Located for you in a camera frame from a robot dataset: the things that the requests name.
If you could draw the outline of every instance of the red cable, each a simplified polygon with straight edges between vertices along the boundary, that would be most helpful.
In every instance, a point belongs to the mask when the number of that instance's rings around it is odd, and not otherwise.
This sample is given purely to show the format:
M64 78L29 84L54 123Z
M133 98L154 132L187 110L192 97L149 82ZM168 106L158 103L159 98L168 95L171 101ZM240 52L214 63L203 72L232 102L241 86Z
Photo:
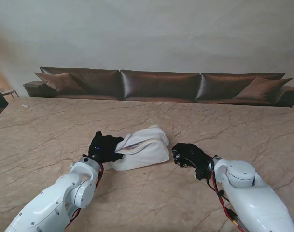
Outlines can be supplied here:
M100 171L99 171L99 173L98 173L98 180L97 180L97 183L95 184L95 189L97 189L97 187L98 187L98 184L99 184L99 182L100 182L100 180L101 180L101 178L102 178L102 176L103 176L103 174L104 174L104 167L103 167L103 164L102 163L98 163L98 165L100 166ZM76 211L74 212L74 214L75 214L75 216L74 217L72 217L72 219L70 220L70 222L69 222L69 224L66 226L66 227L68 227L77 217L78 217L78 215L79 215L79 213L80 213L80 210L81 210L81 208L79 208L79 209L76 209Z
M212 170L212 173L211 173L211 174L212 174L212 182L213 182L214 189L215 189L216 193L218 194L219 190L218 190L218 186L216 185L216 180L215 180L215 173L214 173L214 170ZM226 206L225 206L225 204L224 204L224 201L223 201L222 197L218 195L218 198L219 198L219 200L220 200L220 203L221 203L221 205L222 205L222 208L223 208L223 210L224 210L226 216L228 217L229 220L231 220L231 221L233 222L234 220L233 220L233 219L230 217L230 215L228 214L228 211L227 211L227 209L226 209ZM242 232L246 232L246 231L245 231L241 226L239 226L238 224L237 224L236 226L237 226L238 229L241 230Z

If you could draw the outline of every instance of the marble table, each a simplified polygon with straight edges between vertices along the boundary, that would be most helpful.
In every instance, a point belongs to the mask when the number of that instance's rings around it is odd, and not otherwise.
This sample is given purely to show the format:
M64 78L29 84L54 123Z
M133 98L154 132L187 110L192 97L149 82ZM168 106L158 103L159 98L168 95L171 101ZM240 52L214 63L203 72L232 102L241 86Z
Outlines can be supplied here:
M294 111L290 108L17 98L0 115L0 232L42 189L69 171L96 131L126 136L152 124L170 147L252 163L294 221ZM67 232L237 232L216 195L173 160L108 170Z

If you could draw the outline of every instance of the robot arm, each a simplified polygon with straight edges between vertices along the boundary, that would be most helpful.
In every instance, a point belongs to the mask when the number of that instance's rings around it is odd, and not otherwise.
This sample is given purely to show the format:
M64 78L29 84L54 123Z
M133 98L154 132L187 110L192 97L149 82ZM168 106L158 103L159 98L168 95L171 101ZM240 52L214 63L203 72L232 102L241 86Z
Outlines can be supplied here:
M207 179L207 183L211 178L214 180L214 190L226 215L241 231L294 232L294 224L285 204L249 163L219 156L212 158L193 144L177 144L172 152L176 164L196 169L198 180ZM234 218L229 215L229 209L222 200L223 193L217 190L216 182L222 184L237 213L233 213Z
M97 132L88 156L83 155L67 174L30 201L5 232L63 232L92 201L104 171L102 163L123 157L114 152L122 140Z
M67 174L43 190L14 218L6 232L62 232L95 193L101 165L82 157Z

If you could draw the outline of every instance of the sofa armrest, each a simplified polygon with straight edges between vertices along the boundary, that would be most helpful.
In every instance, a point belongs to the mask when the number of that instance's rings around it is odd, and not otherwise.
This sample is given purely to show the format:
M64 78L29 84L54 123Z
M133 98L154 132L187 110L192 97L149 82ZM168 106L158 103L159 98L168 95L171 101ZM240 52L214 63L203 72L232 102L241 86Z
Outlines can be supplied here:
M44 81L31 81L23 86L30 97L51 98L57 95L57 92L46 85Z
M292 107L294 105L294 87L283 86L273 96L275 106Z

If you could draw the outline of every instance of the leather sofa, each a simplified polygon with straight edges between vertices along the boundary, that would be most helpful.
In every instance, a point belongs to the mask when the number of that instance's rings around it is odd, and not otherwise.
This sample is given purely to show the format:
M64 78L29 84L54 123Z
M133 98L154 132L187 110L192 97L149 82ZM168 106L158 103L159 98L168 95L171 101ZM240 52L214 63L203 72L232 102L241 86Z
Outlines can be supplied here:
M233 99L256 77L280 80L284 73L199 74L54 67L41 67L41 72L50 75L70 73L87 94L59 95L45 82L32 81L24 84L30 97L283 107L294 105L294 87L290 86L281 87L268 101Z

